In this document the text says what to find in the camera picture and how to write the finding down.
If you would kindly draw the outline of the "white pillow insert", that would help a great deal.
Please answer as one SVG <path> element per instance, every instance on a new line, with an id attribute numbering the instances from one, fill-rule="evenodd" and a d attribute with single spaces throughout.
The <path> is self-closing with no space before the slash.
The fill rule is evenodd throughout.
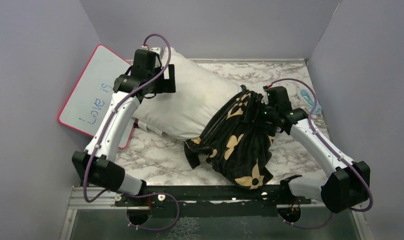
<path id="1" fill-rule="evenodd" d="M 171 51 L 176 92 L 144 99 L 133 117 L 142 129 L 185 141 L 198 137 L 213 116 L 242 88 L 175 49 Z"/>

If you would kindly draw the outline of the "black floral pillowcase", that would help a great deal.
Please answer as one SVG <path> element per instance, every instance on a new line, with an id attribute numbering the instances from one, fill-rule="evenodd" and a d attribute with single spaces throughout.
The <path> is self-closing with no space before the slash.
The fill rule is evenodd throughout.
<path id="1" fill-rule="evenodd" d="M 256 190 L 273 175 L 266 168 L 272 157 L 270 147 L 277 127 L 269 122 L 254 122 L 245 117 L 257 111 L 261 94 L 242 90 L 233 96 L 209 121 L 202 133 L 184 143 L 185 157 L 191 168 L 200 165 L 200 157 L 234 185 Z"/>

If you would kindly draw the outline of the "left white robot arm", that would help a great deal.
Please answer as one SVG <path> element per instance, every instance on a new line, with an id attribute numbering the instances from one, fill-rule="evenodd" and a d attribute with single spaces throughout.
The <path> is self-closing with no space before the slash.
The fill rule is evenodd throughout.
<path id="1" fill-rule="evenodd" d="M 134 205 L 146 201 L 146 184 L 115 164 L 119 144 L 133 114 L 146 95 L 175 93 L 175 66 L 163 66 L 159 51 L 138 49 L 133 64 L 119 75 L 113 86 L 108 111 L 84 151 L 76 151 L 72 163 L 84 184 L 128 194 Z"/>

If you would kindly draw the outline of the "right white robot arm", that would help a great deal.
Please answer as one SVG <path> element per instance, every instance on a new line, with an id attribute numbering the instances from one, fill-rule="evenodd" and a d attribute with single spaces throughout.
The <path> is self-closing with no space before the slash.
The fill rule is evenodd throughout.
<path id="1" fill-rule="evenodd" d="M 308 113 L 292 108 L 283 86 L 264 86 L 265 97 L 259 104 L 256 121 L 263 127 L 271 125 L 279 133 L 286 133 L 302 144 L 326 175 L 326 180 L 288 177 L 280 182 L 279 199 L 289 204 L 298 197 L 317 200 L 332 213 L 354 209 L 371 200 L 370 168 L 364 161 L 355 162 L 340 151 L 318 129 Z"/>

